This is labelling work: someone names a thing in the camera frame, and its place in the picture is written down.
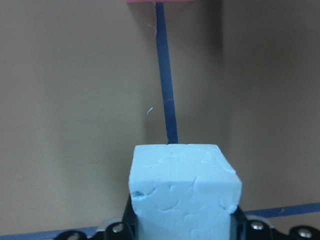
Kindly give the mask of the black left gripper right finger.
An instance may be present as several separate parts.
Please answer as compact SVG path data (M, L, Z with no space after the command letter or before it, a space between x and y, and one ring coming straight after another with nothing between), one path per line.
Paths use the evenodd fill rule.
M243 240L245 234L247 217L240 208L237 207L236 211L230 215L230 240Z

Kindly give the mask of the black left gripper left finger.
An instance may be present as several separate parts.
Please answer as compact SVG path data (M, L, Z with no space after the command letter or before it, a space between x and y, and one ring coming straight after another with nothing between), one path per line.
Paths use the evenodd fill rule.
M123 212L122 221L125 222L131 229L133 239L137 239L137 215L135 214L132 207L131 197L128 197L127 203Z

